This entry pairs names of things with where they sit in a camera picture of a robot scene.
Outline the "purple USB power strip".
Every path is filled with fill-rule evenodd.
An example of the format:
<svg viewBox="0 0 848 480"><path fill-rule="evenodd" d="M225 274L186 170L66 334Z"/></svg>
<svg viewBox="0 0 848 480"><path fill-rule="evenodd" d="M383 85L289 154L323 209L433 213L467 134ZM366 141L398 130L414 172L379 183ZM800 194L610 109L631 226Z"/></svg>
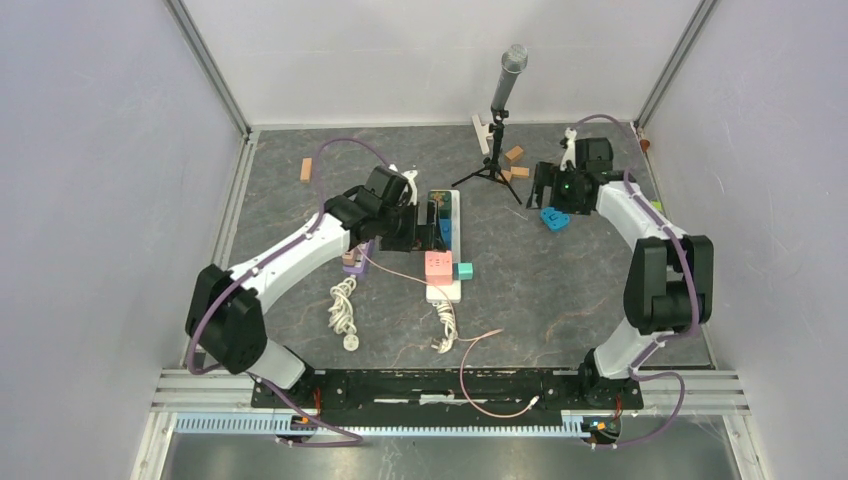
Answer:
<svg viewBox="0 0 848 480"><path fill-rule="evenodd" d="M357 247L349 250L341 256L342 271L349 275L361 276L369 266L369 262L365 259L370 257L375 246L375 241L362 243Z"/></svg>

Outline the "blue adapter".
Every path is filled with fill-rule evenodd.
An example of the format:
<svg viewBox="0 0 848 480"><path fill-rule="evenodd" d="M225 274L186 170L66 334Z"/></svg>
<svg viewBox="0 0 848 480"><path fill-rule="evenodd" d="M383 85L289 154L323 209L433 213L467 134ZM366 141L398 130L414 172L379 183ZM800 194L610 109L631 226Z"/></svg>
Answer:
<svg viewBox="0 0 848 480"><path fill-rule="evenodd" d="M565 229L571 221L571 216L559 211L554 207L546 207L540 210L539 217L543 224L551 232L559 232Z"/></svg>

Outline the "blue cube socket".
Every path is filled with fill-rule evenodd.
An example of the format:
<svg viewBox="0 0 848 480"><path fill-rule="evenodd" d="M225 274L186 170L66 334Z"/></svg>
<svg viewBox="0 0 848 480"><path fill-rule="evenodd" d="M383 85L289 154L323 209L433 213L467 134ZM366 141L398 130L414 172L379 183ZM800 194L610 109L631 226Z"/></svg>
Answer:
<svg viewBox="0 0 848 480"><path fill-rule="evenodd" d="M450 251L452 249L452 234L453 234L453 225L450 218L439 217L438 218L438 226L440 231L440 236L442 243L446 250Z"/></svg>

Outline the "dark green cube socket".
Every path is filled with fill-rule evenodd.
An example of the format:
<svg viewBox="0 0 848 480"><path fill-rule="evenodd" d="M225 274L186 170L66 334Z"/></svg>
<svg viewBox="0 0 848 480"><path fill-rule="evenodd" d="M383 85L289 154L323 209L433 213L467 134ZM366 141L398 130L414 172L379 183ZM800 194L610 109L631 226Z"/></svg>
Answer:
<svg viewBox="0 0 848 480"><path fill-rule="evenodd" d="M436 205L437 216L440 220L450 221L453 216L453 191L452 190L430 190L428 201Z"/></svg>

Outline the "pink cube socket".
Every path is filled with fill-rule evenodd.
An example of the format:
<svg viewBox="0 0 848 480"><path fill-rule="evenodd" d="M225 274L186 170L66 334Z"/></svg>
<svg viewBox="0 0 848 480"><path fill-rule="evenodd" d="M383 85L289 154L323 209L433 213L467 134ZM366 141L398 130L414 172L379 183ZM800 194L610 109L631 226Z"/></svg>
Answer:
<svg viewBox="0 0 848 480"><path fill-rule="evenodd" d="M433 286L447 286L454 281L453 255L451 251L427 251L425 253L425 280Z"/></svg>

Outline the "teal plug adapter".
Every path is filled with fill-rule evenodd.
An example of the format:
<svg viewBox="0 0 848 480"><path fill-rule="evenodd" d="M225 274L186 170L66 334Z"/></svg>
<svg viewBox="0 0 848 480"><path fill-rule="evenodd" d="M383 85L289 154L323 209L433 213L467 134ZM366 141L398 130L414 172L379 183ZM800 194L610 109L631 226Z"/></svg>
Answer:
<svg viewBox="0 0 848 480"><path fill-rule="evenodd" d="M474 277L474 267L470 262L460 262L453 265L453 276L457 281L472 280Z"/></svg>

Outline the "white multicolour power strip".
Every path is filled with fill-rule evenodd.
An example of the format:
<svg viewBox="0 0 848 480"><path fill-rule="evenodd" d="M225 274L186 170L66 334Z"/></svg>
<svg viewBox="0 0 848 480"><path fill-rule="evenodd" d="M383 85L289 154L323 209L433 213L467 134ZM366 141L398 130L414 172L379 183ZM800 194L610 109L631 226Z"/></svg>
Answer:
<svg viewBox="0 0 848 480"><path fill-rule="evenodd" d="M437 219L446 251L425 253L425 297L428 302L460 302L462 280L458 265L462 262L461 250L461 196L458 190L430 190L428 199L435 201Z"/></svg>

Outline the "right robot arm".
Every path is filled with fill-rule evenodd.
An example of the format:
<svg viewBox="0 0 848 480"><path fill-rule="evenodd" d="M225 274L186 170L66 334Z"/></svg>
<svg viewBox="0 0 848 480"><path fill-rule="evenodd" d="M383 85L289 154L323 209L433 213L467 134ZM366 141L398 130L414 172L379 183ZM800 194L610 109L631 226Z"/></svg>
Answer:
<svg viewBox="0 0 848 480"><path fill-rule="evenodd" d="M567 215L597 213L631 249L623 293L624 318L578 369L577 392L602 408L637 382L642 364L675 338L692 335L711 315L714 246L689 235L654 207L627 170L613 166L606 138L582 138L573 129L561 141L558 163L540 162L527 204Z"/></svg>

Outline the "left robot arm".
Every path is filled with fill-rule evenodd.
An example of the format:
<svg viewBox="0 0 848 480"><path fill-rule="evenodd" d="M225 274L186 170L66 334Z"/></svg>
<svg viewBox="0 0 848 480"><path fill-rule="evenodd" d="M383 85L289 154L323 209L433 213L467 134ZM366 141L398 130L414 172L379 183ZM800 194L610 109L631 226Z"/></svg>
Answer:
<svg viewBox="0 0 848 480"><path fill-rule="evenodd" d="M288 406L306 405L314 394L309 367L269 339L264 315L313 271L369 241L397 252L444 249L434 202L427 205L425 222L418 221L417 175L377 166L364 184L326 200L309 223L265 252L228 269L205 267L185 324L190 372L208 372L194 359L202 348L215 368L254 374L275 384Z"/></svg>

